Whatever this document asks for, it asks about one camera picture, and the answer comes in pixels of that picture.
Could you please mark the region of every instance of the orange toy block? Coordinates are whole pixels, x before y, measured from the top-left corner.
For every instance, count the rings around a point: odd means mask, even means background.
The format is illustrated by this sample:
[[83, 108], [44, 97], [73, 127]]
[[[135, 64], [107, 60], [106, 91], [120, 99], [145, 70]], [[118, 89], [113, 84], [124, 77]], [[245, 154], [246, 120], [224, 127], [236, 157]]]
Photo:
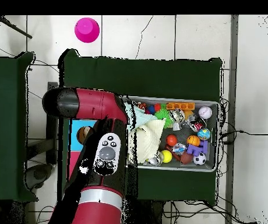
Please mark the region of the orange toy block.
[[181, 110], [194, 110], [195, 103], [194, 102], [168, 102], [166, 105], [166, 110], [174, 110], [178, 108]]

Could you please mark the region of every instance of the white ball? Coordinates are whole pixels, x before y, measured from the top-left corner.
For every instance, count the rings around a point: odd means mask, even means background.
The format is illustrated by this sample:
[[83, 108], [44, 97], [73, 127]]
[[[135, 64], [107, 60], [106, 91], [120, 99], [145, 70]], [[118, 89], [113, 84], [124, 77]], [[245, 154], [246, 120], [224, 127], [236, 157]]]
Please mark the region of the white ball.
[[199, 156], [193, 157], [193, 162], [196, 165], [203, 165], [206, 162], [206, 156], [204, 155], [204, 153], [200, 152]]
[[210, 107], [201, 107], [198, 111], [199, 116], [201, 116], [204, 120], [207, 120], [211, 117], [211, 108]]

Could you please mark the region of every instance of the green toy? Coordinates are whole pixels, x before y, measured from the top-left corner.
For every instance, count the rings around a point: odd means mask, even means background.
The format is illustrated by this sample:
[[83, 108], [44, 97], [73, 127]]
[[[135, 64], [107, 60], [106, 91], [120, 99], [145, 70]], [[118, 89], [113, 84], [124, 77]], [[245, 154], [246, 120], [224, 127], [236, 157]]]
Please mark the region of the green toy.
[[166, 109], [166, 104], [161, 104], [161, 109]]
[[166, 109], [161, 109], [160, 111], [155, 113], [155, 116], [159, 119], [162, 120], [163, 118], [166, 118], [165, 124], [164, 124], [164, 129], [166, 129], [170, 124], [172, 124], [172, 120], [169, 117], [169, 113]]

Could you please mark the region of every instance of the blue ball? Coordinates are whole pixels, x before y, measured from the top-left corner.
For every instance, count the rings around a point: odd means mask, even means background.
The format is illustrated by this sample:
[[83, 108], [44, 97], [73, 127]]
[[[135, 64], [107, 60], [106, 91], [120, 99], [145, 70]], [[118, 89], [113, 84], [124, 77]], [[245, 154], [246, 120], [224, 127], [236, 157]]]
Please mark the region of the blue ball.
[[197, 133], [200, 140], [208, 140], [211, 137], [211, 132], [207, 128], [200, 129]]
[[154, 106], [149, 106], [147, 109], [150, 112], [150, 114], [154, 114], [156, 112]]

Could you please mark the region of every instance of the white cloth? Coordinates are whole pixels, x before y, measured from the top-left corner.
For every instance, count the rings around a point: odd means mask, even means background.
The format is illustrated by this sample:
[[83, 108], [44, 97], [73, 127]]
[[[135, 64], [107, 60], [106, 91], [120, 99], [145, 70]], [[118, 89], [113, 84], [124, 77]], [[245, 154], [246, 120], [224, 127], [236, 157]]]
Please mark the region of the white cloth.
[[[142, 110], [136, 106], [133, 106], [133, 109], [134, 109], [134, 113], [133, 113], [132, 106], [130, 104], [128, 104], [127, 102], [125, 103], [125, 107], [126, 107], [126, 113], [129, 117], [129, 124], [127, 125], [128, 132], [133, 131], [137, 127], [147, 123], [150, 120], [157, 119], [157, 117], [154, 115], [145, 114], [144, 110]], [[135, 123], [135, 126], [133, 127], [134, 115], [136, 118], [136, 123]]]
[[150, 120], [134, 129], [128, 136], [129, 163], [135, 163], [134, 133], [137, 140], [137, 162], [153, 158], [159, 148], [165, 120]]

